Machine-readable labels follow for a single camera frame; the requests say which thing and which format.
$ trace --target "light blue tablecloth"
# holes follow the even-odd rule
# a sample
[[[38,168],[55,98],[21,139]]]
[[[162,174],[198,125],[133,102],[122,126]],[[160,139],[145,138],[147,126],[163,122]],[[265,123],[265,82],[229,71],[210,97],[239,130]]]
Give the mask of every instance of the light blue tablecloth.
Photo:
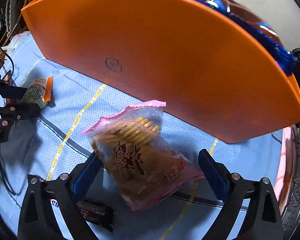
[[[0,182],[0,213],[8,227],[17,233],[20,207],[27,187],[26,175],[29,173],[47,177],[58,148],[76,116],[93,98],[102,83],[46,60],[31,35],[12,53],[12,58],[15,63],[13,79],[18,86],[28,87],[37,77],[53,76],[52,101],[41,111],[41,116],[13,126],[9,141],[1,144],[1,154],[9,181],[19,195],[8,194]],[[0,73],[4,74],[5,69],[10,68],[11,63],[7,60]],[[87,138],[81,135],[83,129],[97,121],[100,116],[114,114],[137,102],[140,100],[106,86],[93,105],[82,114],[63,147],[51,179],[57,178],[63,172],[69,173],[92,152]],[[0,97],[0,106],[2,105],[3,99]],[[213,158],[224,163],[230,172],[237,172],[245,179],[260,180],[262,177],[268,177],[272,184],[275,182],[281,156],[281,130],[229,145],[216,141],[213,136],[164,113],[161,135],[194,163],[197,163],[197,155],[202,148],[210,150],[215,143]],[[192,186],[193,181],[185,185],[180,192],[189,195]],[[217,201],[205,179],[199,181],[196,196],[201,200],[192,203],[165,239],[202,239],[220,208],[204,204],[204,199]],[[105,170],[99,172],[87,198],[102,201],[115,210],[113,233],[91,224],[101,240],[160,239],[186,205],[184,200],[168,197],[145,212],[133,213],[117,193]],[[248,202],[244,201],[243,205],[247,206]],[[72,239],[59,209],[53,209],[64,237]],[[237,235],[244,216],[245,210],[240,211],[229,239]]]

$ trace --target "plastic bag of biscuits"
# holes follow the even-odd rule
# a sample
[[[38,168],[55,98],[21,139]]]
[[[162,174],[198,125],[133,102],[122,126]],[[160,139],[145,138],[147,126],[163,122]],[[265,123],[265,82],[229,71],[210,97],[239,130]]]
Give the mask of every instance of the plastic bag of biscuits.
[[[200,168],[161,136],[165,102],[152,100],[103,116],[82,133],[134,211],[146,210],[191,179]]]

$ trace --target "chinese characters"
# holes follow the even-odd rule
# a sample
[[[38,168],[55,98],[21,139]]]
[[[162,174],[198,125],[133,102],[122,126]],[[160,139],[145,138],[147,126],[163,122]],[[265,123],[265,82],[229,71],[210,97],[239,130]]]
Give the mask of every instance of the chinese characters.
[[[172,167],[165,176],[167,177],[168,181],[171,182],[173,181],[180,173],[181,171],[187,166],[187,163],[185,162],[184,159],[180,158],[178,161],[177,165]]]
[[[142,169],[143,161],[141,160],[142,153],[140,150],[141,148],[135,145],[132,150],[128,151],[126,144],[121,144],[119,141],[117,146],[112,147],[113,154],[117,159],[117,163],[113,165],[119,164],[127,170],[137,170],[140,175],[144,175],[145,172]]]

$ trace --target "screw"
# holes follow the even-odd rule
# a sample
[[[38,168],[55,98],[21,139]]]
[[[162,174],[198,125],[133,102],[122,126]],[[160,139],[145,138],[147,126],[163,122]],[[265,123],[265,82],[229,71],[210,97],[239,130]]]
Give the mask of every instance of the screw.
[[[269,184],[269,182],[270,182],[270,180],[268,178],[263,178],[262,181],[264,184]]]
[[[69,177],[69,175],[68,175],[67,173],[62,173],[62,174],[60,175],[60,179],[61,179],[61,180],[66,180],[66,179],[68,179],[68,177]]]
[[[235,179],[235,180],[240,179],[240,175],[238,173],[232,173],[231,177],[232,177],[232,179]]]
[[[37,181],[38,181],[38,179],[37,179],[37,178],[32,178],[30,182],[31,182],[31,184],[36,184],[36,183],[37,183]]]

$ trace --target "orange plastic bin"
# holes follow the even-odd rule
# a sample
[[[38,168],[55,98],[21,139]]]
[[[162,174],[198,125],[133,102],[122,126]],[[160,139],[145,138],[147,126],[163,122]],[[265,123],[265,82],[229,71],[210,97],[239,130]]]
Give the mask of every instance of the orange plastic bin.
[[[300,90],[228,18],[192,0],[34,0],[43,55],[228,142],[300,121]]]

